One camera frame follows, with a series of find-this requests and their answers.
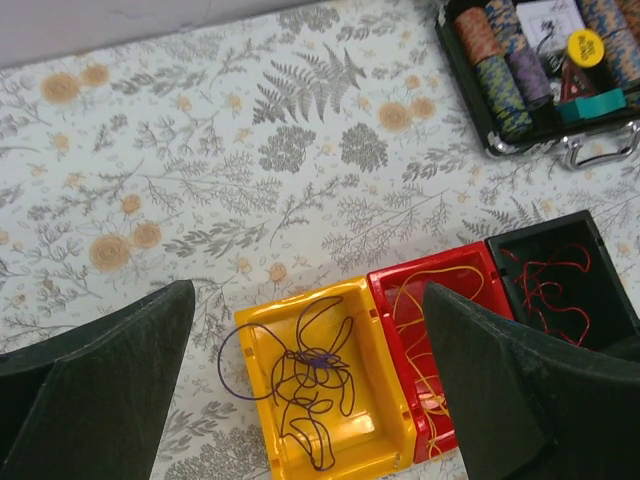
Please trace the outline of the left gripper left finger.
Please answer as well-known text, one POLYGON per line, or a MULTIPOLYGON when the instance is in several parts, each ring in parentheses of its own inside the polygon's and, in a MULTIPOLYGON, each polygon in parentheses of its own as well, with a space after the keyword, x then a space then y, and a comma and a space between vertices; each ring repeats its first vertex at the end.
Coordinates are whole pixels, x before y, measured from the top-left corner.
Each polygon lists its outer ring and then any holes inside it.
POLYGON ((2 355, 2 478, 149 478, 194 311, 175 281, 2 355))

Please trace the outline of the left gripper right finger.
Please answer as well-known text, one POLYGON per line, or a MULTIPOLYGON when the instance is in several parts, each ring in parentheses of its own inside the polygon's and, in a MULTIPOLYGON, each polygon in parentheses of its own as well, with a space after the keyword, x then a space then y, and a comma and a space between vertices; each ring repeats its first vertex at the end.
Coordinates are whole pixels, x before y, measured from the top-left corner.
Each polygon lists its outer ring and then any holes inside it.
POLYGON ((437 283, 423 309, 469 478, 638 478, 638 336, 590 351, 437 283))

